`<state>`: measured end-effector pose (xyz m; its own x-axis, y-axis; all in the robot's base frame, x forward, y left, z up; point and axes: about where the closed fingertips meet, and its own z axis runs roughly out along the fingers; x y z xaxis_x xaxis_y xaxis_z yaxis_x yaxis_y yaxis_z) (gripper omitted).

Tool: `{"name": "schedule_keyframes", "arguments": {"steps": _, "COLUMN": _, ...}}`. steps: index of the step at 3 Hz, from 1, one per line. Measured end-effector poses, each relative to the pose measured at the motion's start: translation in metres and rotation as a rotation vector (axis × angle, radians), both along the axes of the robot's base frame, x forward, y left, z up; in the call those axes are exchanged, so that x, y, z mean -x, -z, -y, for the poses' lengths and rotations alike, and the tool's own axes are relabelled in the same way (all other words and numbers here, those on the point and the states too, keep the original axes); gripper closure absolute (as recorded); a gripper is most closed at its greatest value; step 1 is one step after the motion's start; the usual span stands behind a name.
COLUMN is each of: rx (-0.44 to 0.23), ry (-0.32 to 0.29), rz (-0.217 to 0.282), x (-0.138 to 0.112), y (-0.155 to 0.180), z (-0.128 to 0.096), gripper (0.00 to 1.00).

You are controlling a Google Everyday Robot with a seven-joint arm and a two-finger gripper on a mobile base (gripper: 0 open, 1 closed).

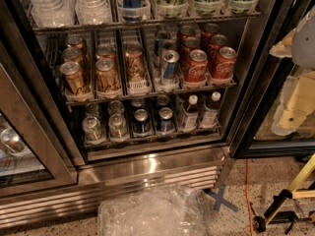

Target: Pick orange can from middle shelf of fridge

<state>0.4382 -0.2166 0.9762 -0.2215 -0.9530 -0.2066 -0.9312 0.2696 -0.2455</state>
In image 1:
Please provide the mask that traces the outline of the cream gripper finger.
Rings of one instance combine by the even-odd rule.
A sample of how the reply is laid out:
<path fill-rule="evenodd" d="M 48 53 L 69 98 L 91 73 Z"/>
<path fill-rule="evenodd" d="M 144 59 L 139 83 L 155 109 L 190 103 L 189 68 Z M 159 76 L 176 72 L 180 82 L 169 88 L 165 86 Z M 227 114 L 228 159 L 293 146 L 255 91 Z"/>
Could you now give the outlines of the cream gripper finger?
<path fill-rule="evenodd" d="M 295 132 L 315 110 L 315 71 L 288 76 L 283 84 L 280 104 L 276 109 L 272 132 L 287 136 Z"/>

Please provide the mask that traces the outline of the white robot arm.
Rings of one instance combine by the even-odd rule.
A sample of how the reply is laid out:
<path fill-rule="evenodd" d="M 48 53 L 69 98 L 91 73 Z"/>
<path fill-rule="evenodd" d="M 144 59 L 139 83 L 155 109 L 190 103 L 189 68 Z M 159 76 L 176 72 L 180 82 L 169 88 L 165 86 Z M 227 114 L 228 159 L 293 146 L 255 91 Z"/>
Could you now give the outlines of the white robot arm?
<path fill-rule="evenodd" d="M 299 21 L 297 27 L 274 45 L 270 54 L 290 58 L 304 69 L 297 78 L 289 77 L 283 85 L 272 132 L 287 136 L 295 132 L 315 111 L 315 6 Z"/>

